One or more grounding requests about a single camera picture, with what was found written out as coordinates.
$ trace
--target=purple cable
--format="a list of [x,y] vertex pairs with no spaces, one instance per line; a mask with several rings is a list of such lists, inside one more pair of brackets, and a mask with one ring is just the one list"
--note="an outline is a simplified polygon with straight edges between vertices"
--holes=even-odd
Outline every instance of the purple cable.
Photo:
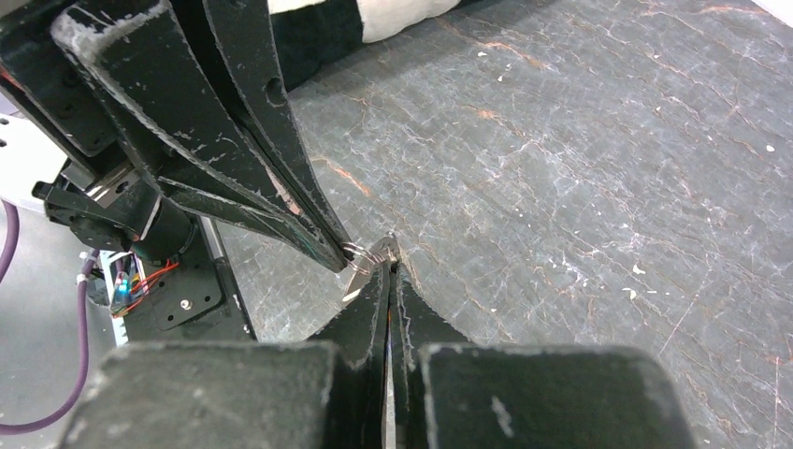
[[[7,202],[3,201],[3,205],[6,207],[6,213],[8,213],[9,208],[12,209],[12,213],[8,213],[8,237],[11,236],[12,229],[12,221],[16,220],[16,229],[15,232],[17,234],[14,240],[11,242],[16,247],[17,239],[19,237],[19,216],[17,215],[16,208],[9,205]],[[0,265],[2,271],[0,271],[0,280],[2,280],[2,275],[6,274],[6,270],[8,269],[6,263],[6,252],[10,254],[8,257],[8,263],[10,264],[10,258],[14,254],[14,249],[12,248],[8,251],[8,243],[9,238],[6,237],[6,246],[3,248],[3,265]],[[85,259],[85,264],[82,265],[82,270],[80,273],[83,277],[88,276],[91,274],[91,269],[94,267],[95,259],[99,256],[99,250],[93,250],[91,252],[91,256]],[[79,394],[82,393],[82,387],[85,386],[85,379],[88,377],[88,318],[85,314],[85,295],[86,289],[88,288],[88,281],[87,280],[80,280],[78,281],[77,287],[77,315],[78,315],[78,341],[79,341],[79,372],[77,377],[77,382],[75,383],[74,389],[72,389],[72,393],[64,402],[58,410],[53,412],[51,415],[41,418],[37,421],[32,423],[26,424],[0,424],[0,435],[20,435],[22,433],[29,433],[34,432],[36,430],[40,430],[46,426],[51,425],[52,423],[58,421],[59,419],[63,418],[64,415],[74,407],[74,404],[77,403],[77,399],[79,398]]]
[[3,201],[3,207],[6,208],[6,246],[3,247],[3,254],[0,255],[0,282],[6,277],[8,267],[11,266],[11,260],[14,258],[14,253],[17,251],[17,242],[20,241],[20,213],[13,204]]

